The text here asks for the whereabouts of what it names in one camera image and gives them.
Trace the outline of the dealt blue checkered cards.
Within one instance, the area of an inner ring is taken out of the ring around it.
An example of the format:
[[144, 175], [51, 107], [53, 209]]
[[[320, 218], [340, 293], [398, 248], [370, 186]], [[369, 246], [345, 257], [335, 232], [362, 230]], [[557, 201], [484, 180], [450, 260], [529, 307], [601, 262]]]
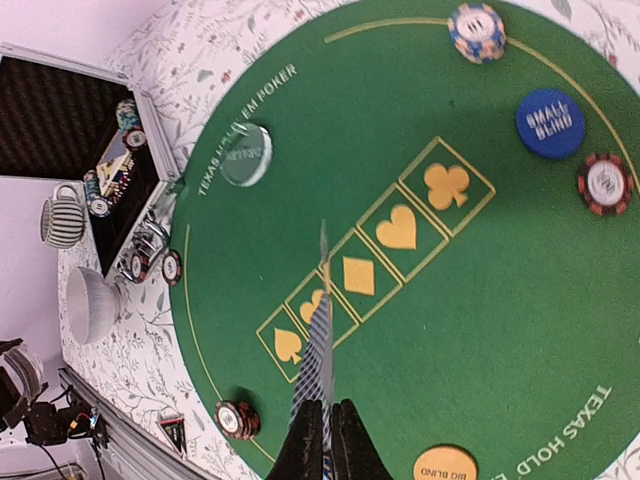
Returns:
[[320, 268], [323, 287], [318, 305], [312, 308], [310, 339], [306, 347], [299, 378], [295, 385], [291, 419], [304, 401], [321, 403], [322, 447], [325, 453], [332, 448], [331, 411], [334, 403], [333, 313], [331, 306], [331, 276], [326, 220], [321, 221]]

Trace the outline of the black red chip stack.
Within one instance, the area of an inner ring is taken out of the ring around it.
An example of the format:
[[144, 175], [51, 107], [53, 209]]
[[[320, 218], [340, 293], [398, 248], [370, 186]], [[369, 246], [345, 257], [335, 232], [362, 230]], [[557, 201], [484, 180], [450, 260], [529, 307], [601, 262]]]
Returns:
[[259, 414], [246, 402], [219, 401], [214, 421], [224, 435], [237, 440], [253, 440], [261, 429]]
[[633, 176], [614, 153], [589, 155], [578, 171], [577, 187], [585, 205], [598, 216], [624, 214], [634, 193]]

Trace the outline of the clear acrylic dealer button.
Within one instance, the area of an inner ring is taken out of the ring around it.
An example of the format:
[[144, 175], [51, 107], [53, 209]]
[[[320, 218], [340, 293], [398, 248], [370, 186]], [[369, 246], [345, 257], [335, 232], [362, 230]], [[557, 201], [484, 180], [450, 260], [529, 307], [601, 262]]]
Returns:
[[272, 157], [272, 139], [266, 128], [234, 122], [223, 142], [220, 173], [231, 185], [248, 188], [264, 177]]

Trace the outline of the blue small blind button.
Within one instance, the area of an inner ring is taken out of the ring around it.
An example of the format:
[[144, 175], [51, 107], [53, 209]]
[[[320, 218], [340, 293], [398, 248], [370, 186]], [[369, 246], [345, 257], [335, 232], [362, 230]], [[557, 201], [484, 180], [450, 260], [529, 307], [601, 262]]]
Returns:
[[582, 109], [571, 96], [556, 89], [529, 92], [518, 106], [515, 122], [524, 145], [551, 160], [574, 155], [586, 136]]

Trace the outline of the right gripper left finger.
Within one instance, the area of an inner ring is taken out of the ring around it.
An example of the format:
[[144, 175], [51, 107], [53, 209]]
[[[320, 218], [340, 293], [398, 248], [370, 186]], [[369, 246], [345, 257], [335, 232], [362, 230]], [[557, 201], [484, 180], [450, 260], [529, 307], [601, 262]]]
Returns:
[[320, 400], [306, 400], [297, 411], [268, 480], [323, 478], [323, 416]]

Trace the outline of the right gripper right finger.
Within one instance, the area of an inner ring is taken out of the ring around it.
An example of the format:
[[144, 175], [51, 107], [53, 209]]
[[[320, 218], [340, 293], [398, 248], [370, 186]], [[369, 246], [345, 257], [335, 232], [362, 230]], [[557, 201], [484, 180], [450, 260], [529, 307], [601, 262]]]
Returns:
[[335, 479], [392, 480], [350, 399], [332, 406], [331, 441]]

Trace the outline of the black red 100 chip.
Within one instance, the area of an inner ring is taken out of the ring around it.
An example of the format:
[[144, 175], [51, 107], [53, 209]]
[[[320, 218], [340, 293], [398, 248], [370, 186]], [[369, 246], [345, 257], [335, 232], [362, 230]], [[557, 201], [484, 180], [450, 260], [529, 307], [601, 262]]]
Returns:
[[180, 254], [169, 249], [165, 252], [161, 263], [162, 275], [169, 286], [176, 286], [182, 278], [183, 268]]

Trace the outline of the orange big blind button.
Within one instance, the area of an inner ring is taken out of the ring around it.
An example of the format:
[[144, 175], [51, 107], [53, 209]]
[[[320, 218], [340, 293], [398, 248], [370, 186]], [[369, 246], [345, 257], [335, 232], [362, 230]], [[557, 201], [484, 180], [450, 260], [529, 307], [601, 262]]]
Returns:
[[477, 480], [478, 466], [466, 450], [453, 445], [434, 446], [413, 467], [414, 480]]

